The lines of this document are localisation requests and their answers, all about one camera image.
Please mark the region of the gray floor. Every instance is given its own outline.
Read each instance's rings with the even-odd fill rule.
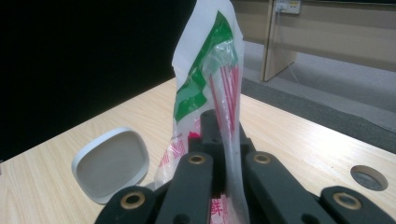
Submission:
[[[378,147],[394,150],[396,146],[392,145],[393,140],[396,145],[396,139],[393,139],[396,138],[396,73],[298,53],[296,61],[290,68],[283,70],[268,82],[262,82],[260,72],[263,45],[245,43],[245,82],[243,84],[245,92],[243,93],[248,93],[267,103],[271,99],[265,99],[264,94],[273,94],[273,98],[281,96],[287,103],[282,105],[277,102],[279,107],[284,106],[289,112],[297,115],[304,113],[306,119],[320,115],[315,115],[313,112],[301,112],[301,108],[294,107],[299,107],[297,101],[299,104],[304,104],[301,101],[312,103],[311,105],[315,108],[321,107],[322,113],[328,113],[329,119],[333,117],[331,124],[339,132],[343,130],[337,130],[336,125],[343,126],[348,123],[350,126],[350,119],[354,118],[357,127],[346,132],[353,134],[361,132],[357,137],[360,140],[375,138],[377,142],[382,141],[377,145]]]

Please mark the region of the white plastic bag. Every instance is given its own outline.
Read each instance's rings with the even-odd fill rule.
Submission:
[[[226,191],[212,200],[211,223],[248,223],[243,190],[239,100],[244,43],[229,0],[198,0],[177,44],[174,133],[155,175],[158,188],[172,179],[189,136],[200,135],[200,115],[216,109],[226,156]]]

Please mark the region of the dark wall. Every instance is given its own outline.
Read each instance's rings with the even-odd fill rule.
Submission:
[[[0,160],[174,76],[194,2],[2,3]]]

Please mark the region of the wooden table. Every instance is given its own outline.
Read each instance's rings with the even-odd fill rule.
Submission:
[[[0,164],[1,223],[93,223],[103,206],[91,201],[71,172],[75,154],[91,140],[120,126],[137,130],[149,151],[153,180],[172,133],[176,82],[162,85],[81,123]],[[242,95],[241,123],[258,150],[277,156],[303,186],[315,193],[341,185],[364,194],[396,218],[396,156],[311,121]],[[354,165],[381,172],[387,189],[355,182]]]

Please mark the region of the desk grommet hole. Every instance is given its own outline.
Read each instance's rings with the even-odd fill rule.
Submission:
[[[356,165],[350,169],[350,174],[358,184],[367,189],[382,191],[389,185],[388,180],[381,173],[369,166]]]

